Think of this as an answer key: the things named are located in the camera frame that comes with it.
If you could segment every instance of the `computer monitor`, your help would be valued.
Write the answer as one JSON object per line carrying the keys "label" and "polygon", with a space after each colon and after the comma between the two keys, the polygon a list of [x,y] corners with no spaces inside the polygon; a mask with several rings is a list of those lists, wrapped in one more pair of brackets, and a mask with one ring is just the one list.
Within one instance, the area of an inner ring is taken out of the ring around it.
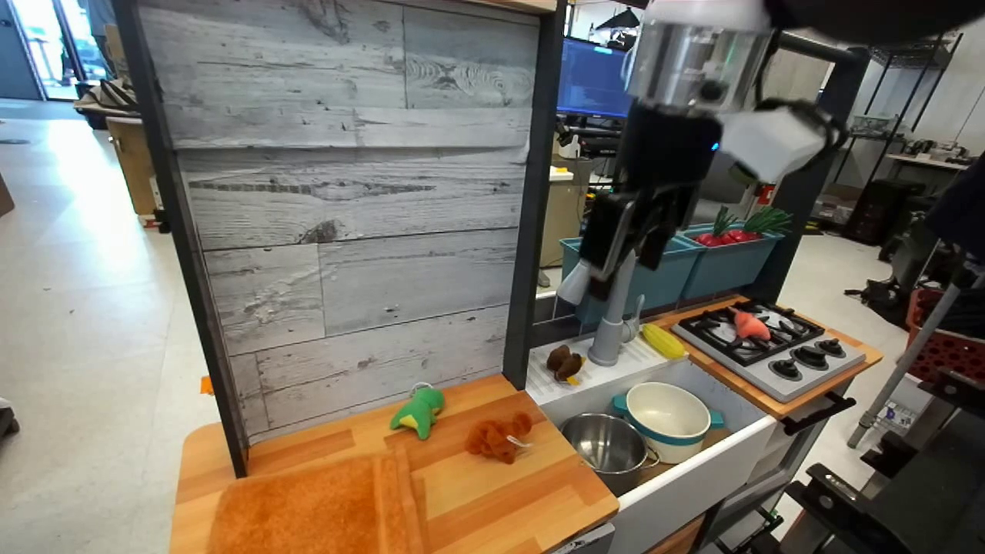
{"label": "computer monitor", "polygon": [[632,96],[623,80],[624,62],[628,51],[567,36],[558,113],[624,119],[632,109]]}

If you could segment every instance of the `white bowl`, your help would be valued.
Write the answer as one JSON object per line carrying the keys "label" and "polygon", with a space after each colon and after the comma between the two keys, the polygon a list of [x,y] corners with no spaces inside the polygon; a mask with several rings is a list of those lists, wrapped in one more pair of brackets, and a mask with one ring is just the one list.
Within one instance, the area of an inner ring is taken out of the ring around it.
{"label": "white bowl", "polygon": [[637,382],[624,395],[624,408],[632,425],[668,464],[695,455],[710,427],[710,408],[695,395],[668,382]]}

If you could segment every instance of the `gray wood panel wall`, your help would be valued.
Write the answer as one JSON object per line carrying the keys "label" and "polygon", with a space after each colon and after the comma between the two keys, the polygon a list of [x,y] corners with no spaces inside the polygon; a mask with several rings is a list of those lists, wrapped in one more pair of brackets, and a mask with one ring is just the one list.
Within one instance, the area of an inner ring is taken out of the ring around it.
{"label": "gray wood panel wall", "polygon": [[142,0],[249,441],[500,374],[538,19]]}

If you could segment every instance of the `white floor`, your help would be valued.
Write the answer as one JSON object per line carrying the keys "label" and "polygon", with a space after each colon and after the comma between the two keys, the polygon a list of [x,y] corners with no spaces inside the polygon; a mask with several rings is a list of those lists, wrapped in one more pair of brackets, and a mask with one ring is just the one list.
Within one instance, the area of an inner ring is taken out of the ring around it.
{"label": "white floor", "polygon": [[[21,420],[0,443],[0,550],[165,550],[182,437],[216,421],[173,241],[139,227],[84,119],[0,117],[0,172],[20,203],[0,216],[0,398]],[[886,351],[849,390],[861,405],[904,335],[843,289],[886,271],[874,249],[806,236],[786,287],[789,304]],[[855,487],[871,470],[843,441],[861,405],[811,459]]]}

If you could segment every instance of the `toy stove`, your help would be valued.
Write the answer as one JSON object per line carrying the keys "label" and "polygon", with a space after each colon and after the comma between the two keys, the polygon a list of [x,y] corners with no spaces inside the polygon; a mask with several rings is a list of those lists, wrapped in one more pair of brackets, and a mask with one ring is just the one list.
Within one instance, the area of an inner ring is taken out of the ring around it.
{"label": "toy stove", "polygon": [[[737,312],[755,315],[766,322],[769,342],[743,342],[734,322]],[[819,388],[861,359],[861,351],[837,342],[795,312],[755,303],[682,321],[677,335],[783,403]]]}

